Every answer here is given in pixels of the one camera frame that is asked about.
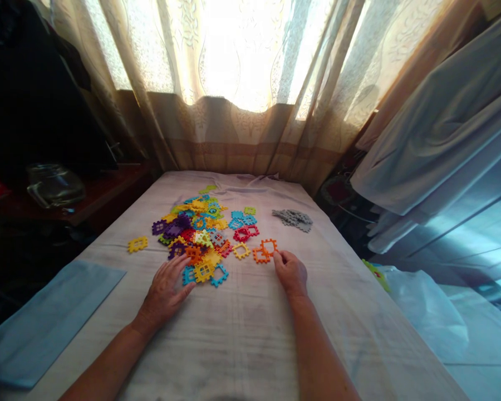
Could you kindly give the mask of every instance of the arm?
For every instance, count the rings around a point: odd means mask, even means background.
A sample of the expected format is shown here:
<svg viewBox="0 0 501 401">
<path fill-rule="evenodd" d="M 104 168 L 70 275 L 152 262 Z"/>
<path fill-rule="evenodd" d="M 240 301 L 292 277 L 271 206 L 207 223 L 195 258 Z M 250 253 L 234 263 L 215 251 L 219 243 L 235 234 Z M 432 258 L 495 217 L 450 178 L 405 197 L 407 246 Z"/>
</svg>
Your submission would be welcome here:
<svg viewBox="0 0 501 401">
<path fill-rule="evenodd" d="M 308 297 L 304 264 L 287 251 L 273 258 L 293 315 L 301 400 L 359 400 Z"/>
<path fill-rule="evenodd" d="M 136 318 L 115 336 L 60 401 L 104 401 L 117 396 L 150 339 L 176 313 L 195 287 L 196 284 L 191 283 L 178 294 L 174 291 L 176 280 L 189 261 L 184 254 L 161 265 Z"/>
</svg>

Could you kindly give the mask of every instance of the pile of toy pieces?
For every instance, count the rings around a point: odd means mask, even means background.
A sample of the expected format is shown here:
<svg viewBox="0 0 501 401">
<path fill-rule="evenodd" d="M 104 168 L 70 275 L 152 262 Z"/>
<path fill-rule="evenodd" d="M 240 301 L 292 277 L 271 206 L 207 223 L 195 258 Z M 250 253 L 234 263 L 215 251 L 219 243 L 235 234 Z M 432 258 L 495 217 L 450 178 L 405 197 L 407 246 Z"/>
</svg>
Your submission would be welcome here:
<svg viewBox="0 0 501 401">
<path fill-rule="evenodd" d="M 220 263 L 222 258 L 228 257 L 231 252 L 239 260 L 249 256 L 251 251 L 245 243 L 260 234 L 254 217 L 256 210 L 252 207 L 246 207 L 244 213 L 232 212 L 232 220 L 227 223 L 221 212 L 228 208 L 220 205 L 217 199 L 208 194 L 215 188 L 214 185 L 207 186 L 206 190 L 199 191 L 201 196 L 185 200 L 183 204 L 175 206 L 167 216 L 152 224 L 152 234 L 159 236 L 158 241 L 169 248 L 169 259 L 184 253 L 191 258 L 189 266 L 182 272 L 183 285 L 209 280 L 213 286 L 219 287 L 228 278 L 228 272 Z M 237 242 L 235 245 L 221 232 L 228 227 L 234 230 L 234 240 Z M 272 251 L 267 250 L 267 243 L 272 245 Z M 147 245 L 146 237 L 136 238 L 129 242 L 128 251 L 136 252 Z M 254 260 L 256 263 L 267 263 L 275 250 L 275 240 L 262 240 L 261 246 L 252 250 Z M 217 269 L 222 275 L 215 279 Z"/>
<path fill-rule="evenodd" d="M 273 210 L 273 216 L 279 217 L 285 226 L 294 226 L 305 233 L 309 233 L 312 229 L 312 220 L 310 217 L 302 212 L 293 209 L 286 209 L 281 211 Z"/>
</svg>

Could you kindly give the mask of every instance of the plastic bag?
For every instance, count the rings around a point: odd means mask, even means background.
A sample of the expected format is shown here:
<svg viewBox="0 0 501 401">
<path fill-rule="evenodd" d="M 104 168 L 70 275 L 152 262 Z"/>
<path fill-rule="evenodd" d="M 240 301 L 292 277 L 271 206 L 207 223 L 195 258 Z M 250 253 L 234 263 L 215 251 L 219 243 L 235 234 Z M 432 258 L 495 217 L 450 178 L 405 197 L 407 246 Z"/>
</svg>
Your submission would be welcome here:
<svg viewBox="0 0 501 401">
<path fill-rule="evenodd" d="M 379 266 L 390 296 L 440 360 L 458 360 L 468 347 L 468 327 L 447 295 L 424 271 Z"/>
</svg>

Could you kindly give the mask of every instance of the blue towel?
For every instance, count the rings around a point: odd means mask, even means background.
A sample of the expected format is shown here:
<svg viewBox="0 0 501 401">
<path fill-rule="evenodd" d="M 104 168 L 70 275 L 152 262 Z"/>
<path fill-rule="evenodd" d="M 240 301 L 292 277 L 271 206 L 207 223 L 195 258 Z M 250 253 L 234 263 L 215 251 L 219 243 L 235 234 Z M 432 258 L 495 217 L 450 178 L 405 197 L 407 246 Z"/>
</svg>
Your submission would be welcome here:
<svg viewBox="0 0 501 401">
<path fill-rule="evenodd" d="M 73 261 L 0 326 L 0 382 L 31 389 L 126 274 Z"/>
</svg>

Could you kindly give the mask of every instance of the bed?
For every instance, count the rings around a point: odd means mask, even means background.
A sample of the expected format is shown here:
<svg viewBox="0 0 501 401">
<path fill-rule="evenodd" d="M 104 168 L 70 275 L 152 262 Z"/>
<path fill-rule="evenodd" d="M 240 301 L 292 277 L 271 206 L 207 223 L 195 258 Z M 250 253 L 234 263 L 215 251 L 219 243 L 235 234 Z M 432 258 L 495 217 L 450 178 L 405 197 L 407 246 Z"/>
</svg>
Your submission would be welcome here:
<svg viewBox="0 0 501 401">
<path fill-rule="evenodd" d="M 74 382 L 133 319 L 167 259 L 167 248 L 149 233 L 152 222 L 210 184 L 217 186 L 210 195 L 229 211 L 256 208 L 260 235 L 251 237 L 249 248 L 273 238 L 305 263 L 310 297 L 363 399 L 467 399 L 300 185 L 208 172 L 164 174 L 78 256 L 127 274 L 33 390 L 2 389 L 0 399 L 56 400 Z M 283 225 L 271 215 L 273 209 L 306 213 L 313 220 L 310 233 Z M 145 235 L 148 248 L 128 254 L 128 241 Z M 193 291 L 179 315 L 154 337 L 119 399 L 297 399 L 289 309 L 273 263 L 230 255 L 224 266 L 226 282 Z"/>
</svg>

